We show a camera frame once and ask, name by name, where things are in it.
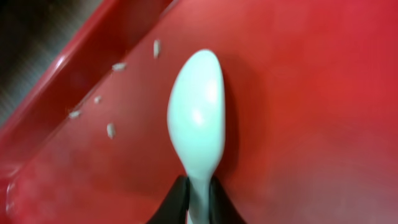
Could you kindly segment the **white plastic spoon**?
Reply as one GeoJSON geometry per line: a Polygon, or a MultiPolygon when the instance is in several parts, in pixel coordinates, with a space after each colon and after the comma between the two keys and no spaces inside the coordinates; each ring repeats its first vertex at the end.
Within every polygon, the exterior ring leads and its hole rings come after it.
{"type": "Polygon", "coordinates": [[[189,179],[187,223],[209,223],[210,180],[226,132],[223,72],[214,52],[195,52],[179,71],[167,108],[170,140],[189,179]]]}

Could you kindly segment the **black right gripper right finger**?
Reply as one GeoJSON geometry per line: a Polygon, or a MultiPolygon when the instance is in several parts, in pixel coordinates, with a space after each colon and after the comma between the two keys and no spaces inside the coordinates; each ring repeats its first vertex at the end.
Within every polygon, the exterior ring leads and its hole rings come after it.
{"type": "Polygon", "coordinates": [[[209,195],[210,224],[246,224],[217,177],[211,178],[209,195]]]}

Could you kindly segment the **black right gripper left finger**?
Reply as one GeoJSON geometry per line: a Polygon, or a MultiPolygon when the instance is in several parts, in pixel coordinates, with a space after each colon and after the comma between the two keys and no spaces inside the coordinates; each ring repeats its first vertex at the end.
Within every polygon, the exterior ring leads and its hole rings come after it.
{"type": "Polygon", "coordinates": [[[189,201],[189,178],[180,175],[147,224],[186,224],[189,201]]]}

